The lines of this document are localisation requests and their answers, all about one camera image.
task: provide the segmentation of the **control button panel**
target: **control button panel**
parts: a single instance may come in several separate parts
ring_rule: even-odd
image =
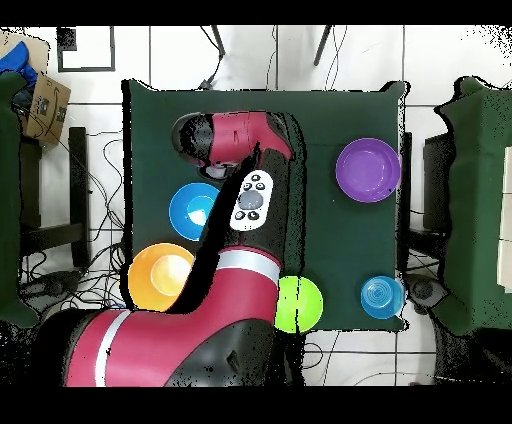
[[[265,223],[273,186],[272,177],[265,171],[252,171],[245,177],[231,213],[233,230],[255,230]]]

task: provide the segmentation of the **light blue bowl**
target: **light blue bowl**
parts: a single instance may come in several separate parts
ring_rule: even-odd
[[[405,290],[401,283],[389,277],[373,277],[361,288],[361,305],[376,319],[397,315],[404,306]]]
[[[219,190],[210,184],[190,183],[181,187],[169,204],[174,230],[187,240],[199,241]]]

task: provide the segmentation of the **blue cloth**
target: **blue cloth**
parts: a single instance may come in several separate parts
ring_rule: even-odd
[[[27,81],[27,88],[36,85],[37,72],[28,64],[28,48],[20,41],[14,49],[0,59],[0,72],[18,72]]]

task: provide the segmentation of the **table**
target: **table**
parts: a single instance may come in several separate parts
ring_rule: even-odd
[[[153,91],[137,81],[124,82],[124,119],[131,122],[125,133],[131,149],[124,153],[125,172],[130,168],[126,181],[131,178],[132,183],[126,190],[127,214],[133,211],[132,255],[159,242],[176,243],[192,253],[198,248],[181,238],[168,218],[172,195],[184,184],[202,181],[172,148],[176,119],[197,111],[287,112],[298,121],[306,143],[303,275],[324,296],[324,313],[314,329],[401,330],[400,319],[375,320],[360,306],[360,288],[368,278],[395,273],[395,196],[375,204],[354,202],[337,186],[334,168],[343,147],[361,137],[385,140],[397,150],[398,101],[404,93],[403,82],[369,93]]]

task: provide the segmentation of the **orange bowl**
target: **orange bowl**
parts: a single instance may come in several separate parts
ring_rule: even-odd
[[[187,249],[153,244],[138,253],[128,270],[128,290],[139,309],[164,312],[179,297],[194,263]]]

